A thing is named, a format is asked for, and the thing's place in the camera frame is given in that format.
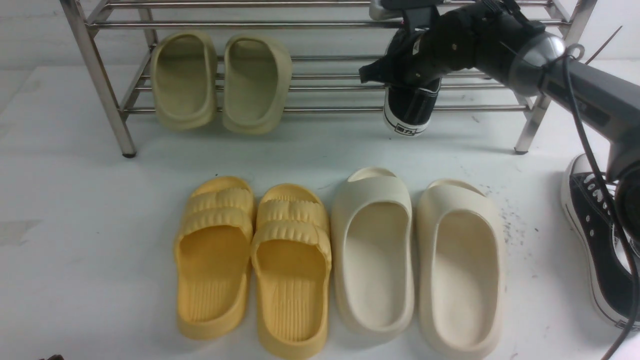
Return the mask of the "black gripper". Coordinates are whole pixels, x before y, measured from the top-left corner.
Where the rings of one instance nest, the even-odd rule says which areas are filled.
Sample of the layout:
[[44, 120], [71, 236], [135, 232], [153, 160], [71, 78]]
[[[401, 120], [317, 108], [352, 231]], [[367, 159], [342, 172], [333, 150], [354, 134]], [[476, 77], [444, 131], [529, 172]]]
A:
[[477, 26], [481, 2], [440, 13], [443, 0], [372, 0], [371, 19], [402, 18], [400, 36], [385, 55], [359, 71], [361, 84], [375, 82], [400, 88], [425, 88], [430, 82], [463, 69], [480, 69]]

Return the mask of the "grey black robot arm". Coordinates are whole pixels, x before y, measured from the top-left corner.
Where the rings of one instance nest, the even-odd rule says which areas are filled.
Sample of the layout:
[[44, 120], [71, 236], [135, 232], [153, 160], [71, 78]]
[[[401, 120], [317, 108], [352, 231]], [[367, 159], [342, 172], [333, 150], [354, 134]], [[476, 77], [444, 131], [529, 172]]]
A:
[[545, 95], [610, 141], [606, 178], [617, 182], [614, 206], [639, 239], [640, 111], [638, 85], [581, 63], [573, 48], [526, 18], [514, 0], [474, 0], [439, 14], [437, 0], [384, 0], [401, 13], [400, 44], [359, 69], [359, 80], [425, 88], [461, 69], [478, 69], [521, 96]]

